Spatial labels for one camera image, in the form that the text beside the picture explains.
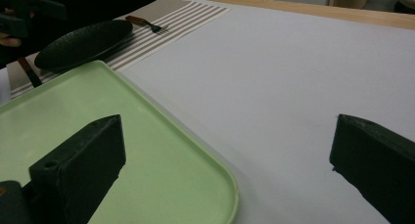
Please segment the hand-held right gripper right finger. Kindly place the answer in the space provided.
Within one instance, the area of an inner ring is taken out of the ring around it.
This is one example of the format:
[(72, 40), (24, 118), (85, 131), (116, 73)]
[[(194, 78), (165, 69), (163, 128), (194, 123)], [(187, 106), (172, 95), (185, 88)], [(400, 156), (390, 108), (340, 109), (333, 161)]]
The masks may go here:
[(341, 114), (329, 161), (391, 224), (415, 224), (415, 142)]

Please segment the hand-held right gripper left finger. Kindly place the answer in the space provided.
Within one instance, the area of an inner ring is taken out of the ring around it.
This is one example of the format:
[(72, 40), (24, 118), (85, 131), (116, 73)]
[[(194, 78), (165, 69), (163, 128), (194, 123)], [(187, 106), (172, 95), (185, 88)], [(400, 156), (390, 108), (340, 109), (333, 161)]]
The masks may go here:
[(88, 123), (29, 168), (36, 224), (87, 224), (126, 164), (121, 116)]

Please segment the black round plate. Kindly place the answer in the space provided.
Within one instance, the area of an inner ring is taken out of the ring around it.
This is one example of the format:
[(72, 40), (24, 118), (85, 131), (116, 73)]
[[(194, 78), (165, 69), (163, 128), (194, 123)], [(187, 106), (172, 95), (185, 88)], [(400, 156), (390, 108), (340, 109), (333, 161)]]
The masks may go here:
[(121, 45), (133, 25), (123, 20), (97, 22), (72, 31), (42, 49), (34, 64), (48, 71), (61, 71), (100, 60)]

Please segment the light green plastic tray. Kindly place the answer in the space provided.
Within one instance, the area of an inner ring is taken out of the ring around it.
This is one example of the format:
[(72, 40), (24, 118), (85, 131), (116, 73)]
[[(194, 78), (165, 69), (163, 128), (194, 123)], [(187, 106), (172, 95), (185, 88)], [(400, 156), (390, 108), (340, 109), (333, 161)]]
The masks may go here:
[(0, 181), (87, 123), (121, 117), (126, 164), (89, 224), (233, 224), (239, 188), (204, 146), (103, 62), (66, 72), (0, 107)]

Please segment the wooden handled metal fork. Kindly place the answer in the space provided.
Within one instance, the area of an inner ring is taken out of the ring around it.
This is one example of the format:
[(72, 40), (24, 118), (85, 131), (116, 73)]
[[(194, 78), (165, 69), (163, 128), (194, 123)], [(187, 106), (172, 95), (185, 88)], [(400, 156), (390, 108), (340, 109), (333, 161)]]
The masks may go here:
[(168, 29), (168, 26), (159, 26), (156, 24), (152, 24), (151, 22), (148, 22), (145, 19), (134, 17), (134, 16), (126, 16), (125, 19), (133, 24), (139, 25), (139, 26), (147, 26), (151, 32), (153, 33), (162, 33), (166, 32)]

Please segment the brown white striped placemat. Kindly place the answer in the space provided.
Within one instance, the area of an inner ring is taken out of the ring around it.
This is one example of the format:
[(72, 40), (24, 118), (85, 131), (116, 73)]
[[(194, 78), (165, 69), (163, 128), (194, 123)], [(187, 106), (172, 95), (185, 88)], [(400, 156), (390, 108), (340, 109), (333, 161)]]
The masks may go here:
[[(229, 8), (196, 1), (156, 0), (129, 13), (129, 16), (166, 26), (166, 31), (155, 34), (144, 26), (133, 25), (132, 34), (105, 58), (105, 62), (114, 70), (126, 69), (228, 12), (230, 12)], [(31, 89), (33, 86), (29, 78), (17, 62), (0, 70), (0, 105)]]

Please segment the wooden handled knife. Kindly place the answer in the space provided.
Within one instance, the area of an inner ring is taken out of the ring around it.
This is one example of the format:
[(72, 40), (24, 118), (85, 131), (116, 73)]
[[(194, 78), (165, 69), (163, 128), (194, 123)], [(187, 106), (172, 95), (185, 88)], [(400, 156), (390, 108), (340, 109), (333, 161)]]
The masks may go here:
[(32, 69), (31, 65), (29, 64), (29, 62), (26, 60), (25, 57), (18, 58), (18, 63), (23, 69), (28, 79), (30, 80), (30, 83), (32, 84), (33, 87), (38, 87), (42, 84), (42, 81), (37, 76), (37, 74), (34, 72), (34, 70)]

